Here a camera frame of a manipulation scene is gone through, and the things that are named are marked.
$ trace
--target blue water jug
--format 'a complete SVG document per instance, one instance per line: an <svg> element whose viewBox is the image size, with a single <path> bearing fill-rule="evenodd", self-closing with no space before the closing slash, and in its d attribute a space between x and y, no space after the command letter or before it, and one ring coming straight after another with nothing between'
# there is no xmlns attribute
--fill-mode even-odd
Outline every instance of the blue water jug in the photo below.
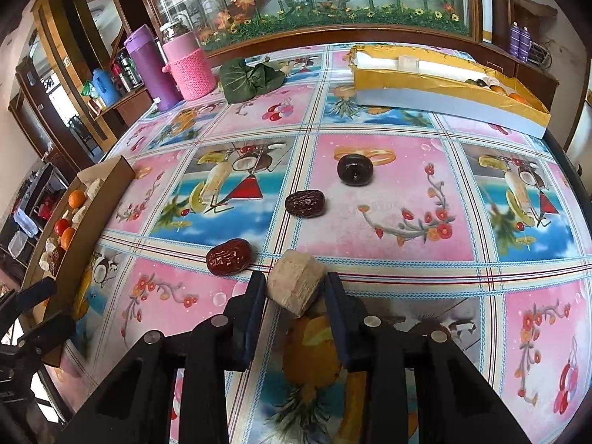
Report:
<svg viewBox="0 0 592 444"><path fill-rule="evenodd" d="M113 105L121 98L119 90L117 90L111 79L110 71L97 68L92 73L92 84L107 106Z"/></svg>

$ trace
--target pink knitted thermos cover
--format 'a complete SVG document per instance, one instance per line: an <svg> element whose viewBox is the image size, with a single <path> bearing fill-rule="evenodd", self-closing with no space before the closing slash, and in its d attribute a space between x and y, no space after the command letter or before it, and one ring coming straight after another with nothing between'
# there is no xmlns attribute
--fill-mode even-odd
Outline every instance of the pink knitted thermos cover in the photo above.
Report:
<svg viewBox="0 0 592 444"><path fill-rule="evenodd" d="M170 72L185 100L197 100L214 90L216 79L202 48L178 60L168 62L162 72Z"/></svg>

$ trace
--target table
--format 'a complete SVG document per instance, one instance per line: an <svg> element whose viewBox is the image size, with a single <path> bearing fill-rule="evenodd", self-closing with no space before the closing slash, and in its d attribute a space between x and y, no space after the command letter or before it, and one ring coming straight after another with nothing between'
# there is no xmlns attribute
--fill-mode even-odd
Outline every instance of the table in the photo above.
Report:
<svg viewBox="0 0 592 444"><path fill-rule="evenodd" d="M590 387L592 239L562 167L543 141L499 125L357 106L349 47L271 54L289 68L278 90L235 105L214 90L149 111L120 139L111 156L137 178L83 278L89 310L49 369L70 407L148 330L185 332L243 293L249 271L205 266L212 246L242 237L257 251L249 270L309 252L396 328L444 331L532 442L565 427ZM368 186L337 177L354 151L374 161ZM283 200L308 188L327 212L288 215ZM341 368L327 328L322 305L293 320L267 304L253 365L226 376L232 442L357 442L363 379ZM181 385L182 369L171 442ZM418 442L413 398L408 409Z"/></svg>

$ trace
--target cardboard box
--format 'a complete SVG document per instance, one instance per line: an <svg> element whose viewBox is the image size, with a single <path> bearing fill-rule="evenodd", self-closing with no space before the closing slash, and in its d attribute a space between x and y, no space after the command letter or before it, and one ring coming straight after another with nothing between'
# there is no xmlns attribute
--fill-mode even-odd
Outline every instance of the cardboard box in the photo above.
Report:
<svg viewBox="0 0 592 444"><path fill-rule="evenodd" d="M59 311L66 314L72 313L72 305L93 249L134 177L134 170L125 158L115 157L82 170L70 184L70 187L68 187L68 190L55 207L51 219L48 220L39 243L31 256L23 280L23 288L34 285L47 275L51 276L39 266L39 259L45 252L46 240L51 236L56 236L53 231L56 221L61 219L68 209L71 214L74 213L68 205L69 195L77 189L85 190L96 179L103 179L104 181L94 200L90 204L85 204L88 205L87 213L85 213L78 229L76 229L72 242L61 261L60 268L55 276L57 293L50 297L47 307L39 304L33 309L32 317L35 323L39 323L45 317L50 317ZM43 362L58 367L60 358L61 346L43 356Z"/></svg>
<svg viewBox="0 0 592 444"><path fill-rule="evenodd" d="M356 103L455 115L542 138L551 114L516 78L426 48L353 46L350 52ZM493 77L528 104L466 83Z"/></svg>

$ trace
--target dried date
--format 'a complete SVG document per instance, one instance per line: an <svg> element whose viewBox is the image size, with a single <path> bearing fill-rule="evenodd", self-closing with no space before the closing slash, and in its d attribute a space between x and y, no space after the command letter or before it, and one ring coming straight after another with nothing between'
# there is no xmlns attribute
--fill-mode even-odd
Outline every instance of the dried date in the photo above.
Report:
<svg viewBox="0 0 592 444"><path fill-rule="evenodd" d="M209 249L205 264L212 274L223 277L245 270L252 258L253 251L249 242L244 238L233 238Z"/></svg>
<svg viewBox="0 0 592 444"><path fill-rule="evenodd" d="M320 190L302 190L286 197L286 211L297 217L318 217L325 211L325 196Z"/></svg>

